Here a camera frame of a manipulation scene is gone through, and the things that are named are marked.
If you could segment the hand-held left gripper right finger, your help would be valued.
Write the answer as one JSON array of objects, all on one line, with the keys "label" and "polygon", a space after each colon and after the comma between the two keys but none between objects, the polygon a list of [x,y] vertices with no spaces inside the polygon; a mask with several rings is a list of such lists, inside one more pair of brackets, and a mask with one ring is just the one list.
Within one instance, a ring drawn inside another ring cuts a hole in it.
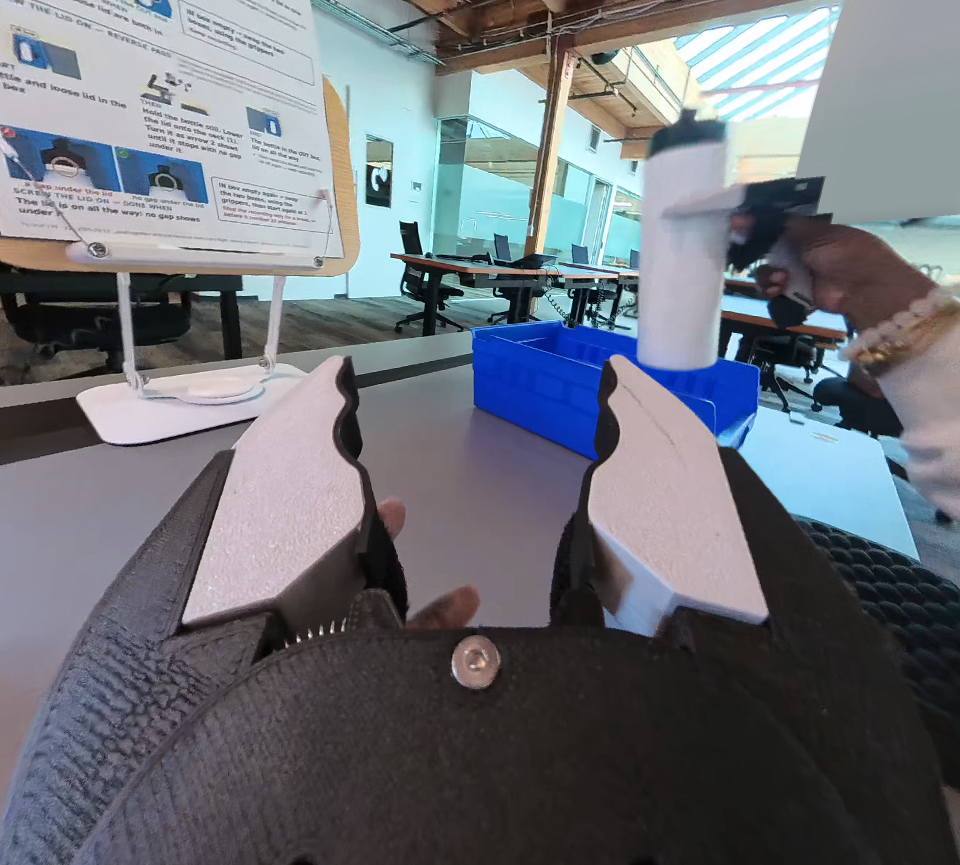
[{"label": "hand-held left gripper right finger", "polygon": [[598,403],[584,509],[606,623],[654,637],[679,608],[765,623],[767,603],[714,434],[622,355],[606,362]]}]

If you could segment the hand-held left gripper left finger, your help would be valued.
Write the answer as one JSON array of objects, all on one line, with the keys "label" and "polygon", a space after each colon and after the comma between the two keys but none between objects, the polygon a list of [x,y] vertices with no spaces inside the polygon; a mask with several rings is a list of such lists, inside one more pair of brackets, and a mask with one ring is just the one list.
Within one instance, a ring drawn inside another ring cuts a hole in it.
[{"label": "hand-held left gripper left finger", "polygon": [[340,624],[379,585],[379,516],[359,461],[350,357],[301,379],[232,450],[182,626],[273,612],[287,629]]}]

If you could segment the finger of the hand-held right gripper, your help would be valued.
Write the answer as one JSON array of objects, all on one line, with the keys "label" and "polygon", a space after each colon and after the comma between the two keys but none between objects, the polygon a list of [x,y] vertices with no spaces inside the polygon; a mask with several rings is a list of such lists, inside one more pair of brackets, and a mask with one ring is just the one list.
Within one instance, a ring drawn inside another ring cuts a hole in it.
[{"label": "finger of the hand-held right gripper", "polygon": [[661,216],[733,216],[745,207],[749,186],[730,186],[667,206]]}]

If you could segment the black bottle lid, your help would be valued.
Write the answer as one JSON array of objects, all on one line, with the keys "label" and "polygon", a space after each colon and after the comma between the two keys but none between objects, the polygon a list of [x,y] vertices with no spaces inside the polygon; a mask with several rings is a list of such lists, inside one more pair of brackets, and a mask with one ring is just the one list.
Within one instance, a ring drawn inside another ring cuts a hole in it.
[{"label": "black bottle lid", "polygon": [[717,118],[699,118],[696,108],[686,107],[673,124],[654,132],[648,143],[646,160],[652,161],[659,154],[673,149],[719,143],[726,139],[726,122]]}]

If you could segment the white plastic bottle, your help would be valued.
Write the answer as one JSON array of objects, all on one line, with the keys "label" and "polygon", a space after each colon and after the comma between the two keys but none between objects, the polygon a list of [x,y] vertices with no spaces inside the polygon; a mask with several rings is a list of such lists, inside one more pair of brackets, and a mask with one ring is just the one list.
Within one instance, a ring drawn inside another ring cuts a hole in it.
[{"label": "white plastic bottle", "polygon": [[640,228],[637,361],[667,371],[717,359],[732,216],[662,216],[692,196],[726,188],[727,143],[647,160]]}]

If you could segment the blue plastic bin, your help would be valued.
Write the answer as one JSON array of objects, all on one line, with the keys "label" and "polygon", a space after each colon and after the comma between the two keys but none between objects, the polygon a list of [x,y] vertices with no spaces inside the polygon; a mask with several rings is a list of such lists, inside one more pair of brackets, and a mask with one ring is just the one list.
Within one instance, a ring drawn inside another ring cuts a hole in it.
[{"label": "blue plastic bin", "polygon": [[[603,367],[616,355],[636,364],[636,338],[561,321],[474,328],[473,401],[487,413],[588,459]],[[643,372],[679,399],[719,445],[740,449],[760,407],[760,372],[718,359],[711,367]]]}]

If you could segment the person's left hand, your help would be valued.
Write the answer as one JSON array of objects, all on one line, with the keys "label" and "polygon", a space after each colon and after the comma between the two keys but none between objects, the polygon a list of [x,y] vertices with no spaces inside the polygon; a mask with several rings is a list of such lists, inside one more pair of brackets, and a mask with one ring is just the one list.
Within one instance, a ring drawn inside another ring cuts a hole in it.
[{"label": "person's left hand", "polygon": [[[406,508],[400,499],[389,497],[378,503],[377,511],[390,538],[402,534]],[[461,585],[439,596],[406,620],[408,631],[460,630],[470,625],[481,606],[476,586]]]}]

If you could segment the long wood-top table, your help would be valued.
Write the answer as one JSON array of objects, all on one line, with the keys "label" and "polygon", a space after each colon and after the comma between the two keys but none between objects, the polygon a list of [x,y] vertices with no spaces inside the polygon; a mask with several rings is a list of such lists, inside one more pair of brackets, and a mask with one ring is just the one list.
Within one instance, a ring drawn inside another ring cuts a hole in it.
[{"label": "long wood-top table", "polygon": [[718,356],[724,358],[733,336],[740,337],[735,361],[759,368],[762,388],[774,392],[786,386],[780,367],[803,372],[811,384],[834,352],[849,336],[845,319],[815,310],[808,312],[789,299],[765,301],[742,295],[724,295],[721,304]]}]

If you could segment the wood-top office desk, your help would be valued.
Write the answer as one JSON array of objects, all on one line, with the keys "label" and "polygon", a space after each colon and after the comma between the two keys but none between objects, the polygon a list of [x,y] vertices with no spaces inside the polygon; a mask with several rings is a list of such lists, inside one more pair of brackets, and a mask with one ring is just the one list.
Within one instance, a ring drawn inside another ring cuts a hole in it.
[{"label": "wood-top office desk", "polygon": [[601,288],[611,286],[613,290],[613,299],[610,305],[609,314],[604,315],[601,312],[602,302],[594,304],[593,310],[580,291],[573,295],[575,310],[578,312],[578,323],[582,324],[588,320],[594,328],[601,326],[610,331],[630,331],[627,324],[621,323],[618,316],[622,307],[631,309],[633,319],[638,314],[638,292],[640,273],[636,268],[622,266],[588,266],[585,264],[576,264],[570,261],[561,261],[559,267],[567,272],[572,272],[577,278],[588,277],[593,280],[594,288],[597,292]]},{"label": "wood-top office desk", "polygon": [[[402,329],[403,333],[404,330],[419,324],[421,335],[423,337],[436,335],[438,331],[442,330],[453,330],[457,333],[462,333],[469,330],[468,326],[463,325],[459,320],[451,318],[450,315],[447,314],[450,303],[456,303],[464,296],[450,298],[445,309],[440,314],[444,319],[452,319],[464,326],[465,331],[459,332],[450,326],[447,328],[442,328],[439,326],[437,322],[437,298],[440,281],[451,286],[458,285],[462,288],[463,294],[465,294],[466,289],[494,291],[494,289],[498,287],[529,288],[531,286],[542,286],[544,290],[546,290],[547,286],[551,284],[552,280],[558,279],[559,277],[557,270],[551,270],[547,267],[538,271],[522,271],[512,269],[507,266],[498,266],[487,261],[448,259],[426,255],[414,256],[397,252],[393,253],[391,257],[401,262],[403,265],[403,271],[404,265],[408,263],[429,276],[426,289],[426,305],[420,304],[419,302],[416,302],[410,298],[410,300],[417,304],[419,308],[419,310],[415,311],[414,313],[419,313],[425,310],[426,315],[424,319],[422,321],[414,322],[409,326],[405,326]],[[509,302],[508,310],[510,310],[510,323],[523,321],[521,316],[522,311],[527,309],[525,300],[526,295],[522,295],[519,296],[518,300],[516,300],[513,304],[510,304]]]}]

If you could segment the wooden column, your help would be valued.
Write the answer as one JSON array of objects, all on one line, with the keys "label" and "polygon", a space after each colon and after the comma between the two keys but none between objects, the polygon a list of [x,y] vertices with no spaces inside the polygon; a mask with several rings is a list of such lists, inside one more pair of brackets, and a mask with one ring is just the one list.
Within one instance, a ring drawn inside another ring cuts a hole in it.
[{"label": "wooden column", "polygon": [[525,257],[538,255],[545,247],[556,182],[559,147],[565,125],[572,76],[578,59],[574,50],[574,35],[571,33],[553,38],[549,50],[544,114],[530,198]]}]

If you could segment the wooden table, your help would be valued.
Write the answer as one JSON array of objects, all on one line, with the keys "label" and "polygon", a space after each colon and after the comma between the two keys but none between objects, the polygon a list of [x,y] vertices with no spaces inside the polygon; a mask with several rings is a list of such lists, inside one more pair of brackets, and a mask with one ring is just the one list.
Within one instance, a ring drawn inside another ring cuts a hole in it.
[{"label": "wooden table", "polygon": [[[115,277],[99,271],[38,271],[1,265],[2,294],[67,295],[68,303],[78,302],[76,295],[116,293]],[[134,273],[130,288],[135,293],[218,293],[222,346],[225,359],[243,356],[238,294],[243,289],[239,275]]]}]

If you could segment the black round pad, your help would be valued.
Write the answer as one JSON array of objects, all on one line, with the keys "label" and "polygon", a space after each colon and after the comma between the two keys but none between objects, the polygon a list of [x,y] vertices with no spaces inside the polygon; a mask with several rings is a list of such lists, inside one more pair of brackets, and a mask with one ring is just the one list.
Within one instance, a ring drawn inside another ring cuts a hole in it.
[{"label": "black round pad", "polygon": [[897,648],[948,788],[959,790],[958,586],[879,543],[795,516]]}]

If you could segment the white door with window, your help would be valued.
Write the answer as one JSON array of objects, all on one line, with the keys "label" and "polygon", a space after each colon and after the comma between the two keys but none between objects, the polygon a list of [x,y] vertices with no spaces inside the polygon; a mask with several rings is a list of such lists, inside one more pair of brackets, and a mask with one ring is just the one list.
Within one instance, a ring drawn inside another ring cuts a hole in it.
[{"label": "white door with window", "polygon": [[399,217],[390,199],[387,205],[367,203],[367,166],[369,139],[390,143],[390,147],[374,144],[375,156],[394,160],[399,134],[389,116],[367,110],[354,117],[351,130],[355,140],[351,146],[356,171],[357,211],[361,247],[358,259],[349,273],[349,295],[353,299],[391,297],[398,293],[402,262],[392,254],[402,250]]}]

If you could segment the instruction sign stand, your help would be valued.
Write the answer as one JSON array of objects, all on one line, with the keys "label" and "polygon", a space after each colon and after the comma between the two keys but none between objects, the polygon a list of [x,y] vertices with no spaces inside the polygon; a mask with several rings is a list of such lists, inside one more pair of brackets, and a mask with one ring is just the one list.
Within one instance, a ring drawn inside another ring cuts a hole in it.
[{"label": "instruction sign stand", "polygon": [[[78,405],[137,446],[255,419],[305,374],[279,363],[287,276],[360,250],[347,115],[310,0],[2,0],[2,261],[105,274],[125,382]],[[254,366],[150,381],[134,277],[272,276]]]}]

